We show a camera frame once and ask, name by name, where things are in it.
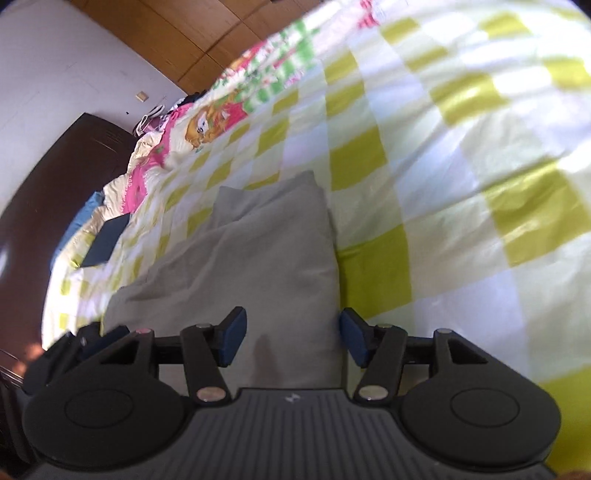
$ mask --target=dark brown headboard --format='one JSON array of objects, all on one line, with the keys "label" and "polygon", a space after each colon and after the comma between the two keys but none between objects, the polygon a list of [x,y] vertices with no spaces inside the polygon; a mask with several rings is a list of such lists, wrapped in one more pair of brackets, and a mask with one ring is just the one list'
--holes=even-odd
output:
[{"label": "dark brown headboard", "polygon": [[35,166],[0,218],[0,366],[41,339],[49,263],[88,197],[124,174],[136,139],[84,113]]}]

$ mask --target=white wall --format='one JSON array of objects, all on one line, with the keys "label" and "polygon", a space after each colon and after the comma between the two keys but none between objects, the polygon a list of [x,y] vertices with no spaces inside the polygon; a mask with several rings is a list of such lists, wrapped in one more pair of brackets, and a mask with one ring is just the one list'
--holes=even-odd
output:
[{"label": "white wall", "polygon": [[[141,103],[136,93],[150,98]],[[20,0],[0,14],[0,212],[53,142],[88,112],[131,131],[184,96],[65,0]]]}]

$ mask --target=white logo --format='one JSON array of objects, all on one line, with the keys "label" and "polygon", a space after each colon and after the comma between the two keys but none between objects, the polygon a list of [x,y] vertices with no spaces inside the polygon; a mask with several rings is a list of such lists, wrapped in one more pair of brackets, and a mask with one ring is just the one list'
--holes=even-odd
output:
[{"label": "white logo", "polygon": [[297,393],[292,393],[289,397],[285,397],[285,400],[289,403],[296,403],[301,400],[301,397]]}]

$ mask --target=silver screw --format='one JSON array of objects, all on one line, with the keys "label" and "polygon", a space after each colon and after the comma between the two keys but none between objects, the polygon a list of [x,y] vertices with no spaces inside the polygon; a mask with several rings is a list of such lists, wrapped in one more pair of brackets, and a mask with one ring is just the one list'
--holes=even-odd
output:
[{"label": "silver screw", "polygon": [[220,387],[203,387],[198,390],[197,398],[205,402],[217,402],[226,398],[226,391]]},{"label": "silver screw", "polygon": [[380,385],[365,385],[359,389],[359,396],[365,400],[383,400],[388,396],[388,390]]}]

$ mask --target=gray fabric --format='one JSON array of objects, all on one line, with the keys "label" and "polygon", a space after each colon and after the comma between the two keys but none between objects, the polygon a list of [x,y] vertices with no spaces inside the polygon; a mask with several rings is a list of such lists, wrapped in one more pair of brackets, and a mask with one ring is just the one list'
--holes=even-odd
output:
[{"label": "gray fabric", "polygon": [[[311,172],[251,192],[221,187],[211,217],[142,277],[120,289],[105,329],[177,335],[220,323],[239,305],[248,331],[228,387],[338,387],[338,269],[324,193]],[[161,380],[186,392],[182,367]]]}]

